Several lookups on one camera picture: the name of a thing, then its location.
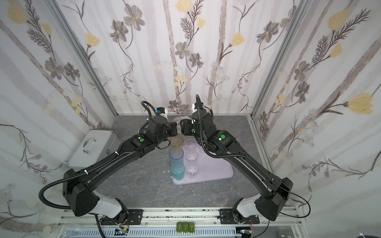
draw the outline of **pink tray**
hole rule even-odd
[[[187,165],[187,160],[185,159],[185,155],[187,153],[187,149],[184,147],[184,165]],[[172,181],[176,185],[181,184],[192,184],[198,182],[212,181],[217,179],[228,179],[233,177],[233,168],[232,165],[222,158],[212,158],[205,154],[202,147],[197,145],[195,148],[199,154],[199,158],[196,160],[198,165],[200,166],[200,170],[197,173],[196,178],[190,179],[185,173],[184,178],[180,181],[172,178]]]

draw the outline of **wallpaper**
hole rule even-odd
[[[381,234],[380,22],[379,1],[312,1],[255,115],[311,238]]]
[[[249,113],[294,0],[57,0],[119,113]]]
[[[0,6],[0,236],[50,237],[63,210],[43,205],[39,190],[114,117],[43,1]],[[45,195],[67,204],[62,186]]]

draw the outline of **metal handle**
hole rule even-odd
[[[87,141],[85,141],[85,143],[83,144],[83,147],[82,147],[82,150],[85,154],[88,154],[89,151],[88,150],[85,150],[85,146],[87,145],[87,143],[89,142],[89,140],[93,140],[95,142],[95,139],[94,138],[89,138],[87,139]]]

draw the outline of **green block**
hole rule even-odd
[[[194,222],[189,223],[189,233],[194,233]]]
[[[189,222],[183,222],[182,223],[182,231],[188,232],[188,228],[189,228]]]
[[[177,222],[176,232],[182,232],[182,222]]]

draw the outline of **plastic bag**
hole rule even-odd
[[[177,133],[181,133],[181,126],[180,126],[180,121],[183,120],[183,119],[191,119],[190,117],[188,116],[185,116],[185,117],[175,117],[172,121],[176,122],[177,123]]]

